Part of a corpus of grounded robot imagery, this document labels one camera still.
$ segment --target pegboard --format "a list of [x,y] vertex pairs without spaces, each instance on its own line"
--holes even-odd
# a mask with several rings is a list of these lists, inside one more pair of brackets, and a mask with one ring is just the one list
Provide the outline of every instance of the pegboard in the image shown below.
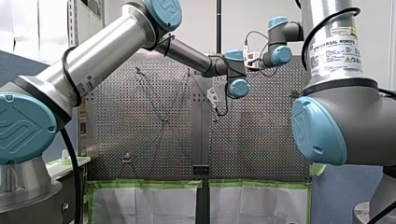
[[[210,178],[249,178],[305,181],[309,162],[294,144],[291,129],[293,91],[306,85],[306,74],[298,57],[277,73],[266,77],[249,73],[247,97],[229,100],[226,117],[210,129]],[[213,85],[225,81],[213,79]],[[223,111],[225,104],[219,106]]]
[[140,54],[124,63],[86,99],[89,178],[192,179],[190,94],[180,63]]
[[[87,97],[87,149],[94,156],[89,179],[193,179],[197,161],[208,163],[210,178],[309,176],[290,126],[290,92],[306,84],[297,59],[273,77],[248,74],[250,94],[229,100],[229,114],[221,119],[211,115],[207,100],[196,100],[210,79],[204,85],[207,79],[197,82],[194,76],[162,55],[137,54]],[[208,135],[197,134],[205,128]],[[129,161],[122,162],[128,154]]]

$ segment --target white wall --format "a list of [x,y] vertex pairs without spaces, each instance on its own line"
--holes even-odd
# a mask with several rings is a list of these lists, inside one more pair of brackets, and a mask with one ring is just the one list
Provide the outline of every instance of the white wall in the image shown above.
[[[391,65],[394,62],[391,34],[393,0],[355,0],[361,8],[357,17],[364,73],[374,78],[382,88],[396,88]],[[128,0],[105,0],[105,22],[120,15],[120,7]],[[174,32],[177,38],[202,52],[216,50],[216,0],[180,0],[183,8],[182,25]],[[301,11],[293,0],[223,0],[222,50],[241,49],[245,35],[251,30],[266,33],[268,21],[280,15],[291,21],[301,20]],[[262,37],[252,35],[251,50],[260,51]],[[291,43],[295,55],[300,55],[301,43]]]

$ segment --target wire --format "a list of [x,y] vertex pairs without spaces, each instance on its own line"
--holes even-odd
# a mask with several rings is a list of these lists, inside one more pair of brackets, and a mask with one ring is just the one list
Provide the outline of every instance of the wire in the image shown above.
[[299,0],[295,0],[296,1],[296,4],[297,4],[297,7],[299,7],[300,9],[301,9],[301,3],[300,3],[300,1]]
[[159,46],[159,45],[161,45],[162,43],[168,41],[167,46],[166,46],[166,50],[165,50],[165,52],[163,53],[163,57],[166,57],[166,55],[168,55],[169,49],[171,48],[171,42],[172,42],[172,40],[174,40],[174,39],[175,39],[175,36],[174,36],[174,35],[169,35],[168,37],[166,37],[165,39],[163,39],[163,40],[161,40],[160,42],[157,43],[156,46]]
[[73,148],[72,142],[70,141],[69,134],[65,128],[61,129],[61,135],[66,144],[67,151],[70,155],[70,160],[72,161],[73,173],[75,178],[75,192],[76,192],[76,211],[75,211],[75,221],[74,223],[80,223],[81,219],[81,180],[79,178],[79,168],[76,152]]
[[218,114],[218,117],[219,117],[219,118],[224,117],[224,116],[226,116],[226,115],[228,114],[227,87],[228,87],[228,83],[227,83],[227,84],[225,85],[225,87],[224,87],[224,91],[225,91],[225,111],[224,111],[224,113],[223,113],[223,114],[220,114],[219,108],[218,108],[218,107],[215,108],[215,112],[216,112],[216,114]]
[[264,37],[265,39],[268,40],[268,36],[266,36],[265,34],[259,32],[259,31],[250,31],[249,33],[247,33],[247,36],[245,37],[245,45],[248,44],[248,37],[249,37],[251,34],[260,35],[260,36],[262,36],[262,37]]
[[389,214],[391,211],[393,211],[396,208],[396,201],[391,203],[388,207],[386,207],[384,210],[382,210],[380,213],[378,213],[375,217],[373,217],[367,224],[375,224],[377,221],[379,221],[381,218]]
[[62,66],[63,66],[63,70],[64,70],[64,76],[66,77],[67,81],[69,82],[70,86],[72,87],[72,89],[76,95],[76,105],[75,106],[80,106],[81,102],[82,102],[81,95],[79,94],[78,88],[77,88],[76,84],[74,83],[73,79],[70,77],[69,64],[67,63],[67,56],[76,47],[77,46],[71,47],[70,49],[67,49],[64,52],[64,55],[62,56]]
[[392,97],[396,97],[396,92],[394,91],[388,91],[388,90],[384,90],[384,89],[378,89],[379,92],[385,93],[387,95],[390,95]]
[[[262,59],[262,55],[263,55],[265,49],[267,48],[267,46],[268,46],[268,43],[264,46],[264,48],[262,48],[262,52],[260,53],[260,61],[262,61],[262,63],[263,63],[264,66],[266,66],[266,67],[268,67],[268,66],[265,65],[265,62],[264,62],[264,60]],[[277,66],[276,66],[275,72],[274,72],[273,74],[271,74],[271,75],[268,75],[268,74],[264,73],[264,72],[262,71],[262,67],[261,67],[261,66],[259,66],[259,72],[260,72],[263,76],[265,76],[265,77],[273,77],[273,76],[276,75],[276,73],[277,73]]]
[[[81,95],[79,94],[78,88],[77,88],[76,84],[74,83],[73,79],[70,77],[69,64],[67,63],[67,56],[76,47],[77,46],[71,47],[64,52],[64,55],[62,56],[62,67],[64,70],[64,76],[66,77],[67,81],[69,82],[70,86],[72,87],[73,91],[76,94],[76,105],[75,106],[80,106],[81,102],[82,102]],[[70,141],[70,137],[67,134],[67,130],[64,127],[61,129],[61,135],[62,135],[62,138],[64,139],[64,143],[66,144],[66,148],[69,153],[70,160],[72,162],[73,173],[75,176],[75,193],[76,193],[76,196],[75,196],[75,198],[76,198],[75,223],[80,223],[82,196],[81,196],[81,179],[79,178],[78,160],[77,160],[76,152],[73,148],[72,142]]]
[[307,51],[307,49],[308,49],[308,46],[309,46],[310,42],[312,41],[312,39],[313,39],[314,36],[315,36],[315,34],[316,34],[321,28],[323,28],[324,25],[325,25],[328,21],[334,19],[334,18],[337,17],[337,16],[340,16],[340,15],[342,15],[342,14],[348,13],[348,12],[355,12],[353,15],[354,15],[354,16],[358,16],[358,15],[361,13],[361,9],[358,8],[358,7],[349,7],[349,8],[345,8],[345,9],[343,9],[343,10],[340,10],[340,11],[338,11],[338,12],[335,12],[335,13],[333,13],[333,14],[327,16],[325,19],[323,19],[323,21],[321,21],[317,26],[315,26],[314,29],[312,29],[311,33],[309,33],[309,35],[306,37],[305,42],[304,42],[304,44],[303,44],[303,50],[302,50],[302,53],[301,53],[301,60],[302,60],[302,63],[303,63],[303,66],[304,66],[305,70],[306,70],[306,62],[305,62],[305,56],[306,56],[306,55],[305,55],[305,54],[306,54],[306,51]]
[[162,39],[160,42],[158,42],[157,45],[161,45],[162,43],[165,43],[167,40],[170,40],[170,39],[175,39],[175,36],[169,35],[168,37],[166,37],[166,38]]

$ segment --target black clamp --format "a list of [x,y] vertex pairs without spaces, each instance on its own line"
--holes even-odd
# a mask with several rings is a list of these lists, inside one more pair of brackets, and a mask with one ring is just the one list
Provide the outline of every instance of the black clamp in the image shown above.
[[195,165],[192,170],[195,175],[209,175],[208,165]]

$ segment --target label sticker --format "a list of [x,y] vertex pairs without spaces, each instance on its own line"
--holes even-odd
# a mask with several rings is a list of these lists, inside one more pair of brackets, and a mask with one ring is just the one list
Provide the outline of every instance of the label sticker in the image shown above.
[[336,27],[331,29],[331,35],[354,35],[358,36],[355,28],[349,27]]
[[325,77],[337,69],[361,70],[361,52],[354,35],[336,35],[309,47],[311,74]]

